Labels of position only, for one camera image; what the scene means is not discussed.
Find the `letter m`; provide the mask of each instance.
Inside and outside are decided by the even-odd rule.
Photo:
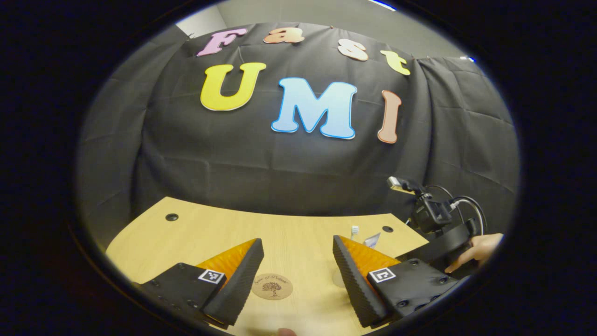
[[[272,123],[274,131],[296,132],[299,129],[299,124],[294,121],[296,109],[308,133],[327,112],[325,124],[319,128],[321,134],[340,139],[355,137],[355,130],[350,126],[350,105],[352,95],[356,93],[354,85],[333,82],[317,98],[304,78],[283,78],[279,84],[284,88],[284,95],[278,120]]]

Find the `foam letter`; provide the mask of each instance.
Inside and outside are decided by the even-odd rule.
[[[402,104],[402,100],[395,93],[387,90],[383,90],[381,95],[386,101],[386,109],[383,114],[383,125],[377,132],[377,138],[386,143],[395,143],[398,140],[396,135],[398,107]]]
[[[207,78],[201,89],[201,103],[213,111],[230,111],[246,104],[253,95],[257,75],[266,65],[264,63],[244,63],[241,65],[241,85],[234,96],[224,97],[220,94],[224,77],[234,67],[230,64],[214,65],[205,70]]]
[[[214,33],[211,36],[211,40],[207,42],[205,48],[197,54],[197,57],[219,53],[222,50],[222,48],[220,48],[220,44],[223,43],[224,45],[229,45],[232,43],[232,41],[234,41],[237,35],[245,35],[246,33],[246,28]]]
[[[351,41],[346,38],[341,38],[338,40],[338,50],[342,53],[342,55],[348,56],[355,60],[368,60],[369,55],[365,52],[365,47],[359,42]]]
[[[284,88],[282,106],[278,120],[272,123],[276,132],[296,132],[299,124],[294,122],[296,109],[305,131],[311,133],[327,112],[327,120],[319,129],[321,134],[331,138],[352,139],[355,130],[350,126],[350,106],[356,93],[354,85],[333,82],[319,98],[304,78],[283,78],[279,82]]]
[[[304,37],[301,35],[303,34],[303,30],[300,28],[278,28],[274,29],[269,32],[270,35],[266,36],[263,39],[265,43],[280,43],[280,42],[288,42],[288,43],[295,43],[304,40]]]
[[[407,61],[403,58],[400,58],[398,54],[393,51],[382,50],[382,54],[386,55],[387,64],[397,72],[400,72],[402,75],[410,75],[410,71],[402,67],[402,63],[406,64]]]

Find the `wooden coaster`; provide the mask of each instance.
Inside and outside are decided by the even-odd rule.
[[[255,277],[253,294],[266,300],[281,300],[293,292],[293,284],[280,274],[267,273]]]

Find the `black fabric backdrop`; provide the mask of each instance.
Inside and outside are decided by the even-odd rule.
[[[77,190],[84,221],[101,248],[165,196],[286,215],[392,212],[405,221],[414,198],[388,189],[392,175],[471,196],[485,211],[489,233],[507,230],[519,183],[518,143],[506,105],[474,63],[414,60],[400,49],[329,26],[243,27],[245,35],[202,57],[195,54],[211,34],[188,39],[172,27],[136,51],[99,92],[81,133]],[[282,27],[302,29],[305,40],[263,42],[270,30]],[[340,38],[363,44],[370,59],[340,54]],[[392,70],[380,50],[407,59],[411,75]],[[242,77],[239,66],[247,62],[267,65],[251,100],[233,111],[203,107],[206,68],[234,66],[222,86],[223,95],[231,95]],[[324,120],[312,133],[302,125],[295,133],[273,131],[283,94],[278,81],[286,77],[305,78],[317,96],[335,81],[355,85],[355,138],[323,136]],[[394,144],[377,139],[382,90],[402,100]],[[443,197],[441,191],[434,195]]]

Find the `table surface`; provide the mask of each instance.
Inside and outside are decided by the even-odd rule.
[[[169,213],[178,214],[167,221]],[[197,265],[249,239],[261,238],[264,258],[257,275],[276,273],[290,279],[294,290],[282,300],[250,293],[234,326],[238,336],[270,336],[278,328],[297,335],[363,335],[345,288],[333,283],[338,270],[332,253],[333,235],[363,242],[381,233],[376,249],[398,256],[427,240],[390,213],[368,216],[311,217],[243,212],[204,206],[166,197],[127,225],[106,254],[131,280],[147,282],[178,262]],[[393,232],[382,230],[383,226]]]

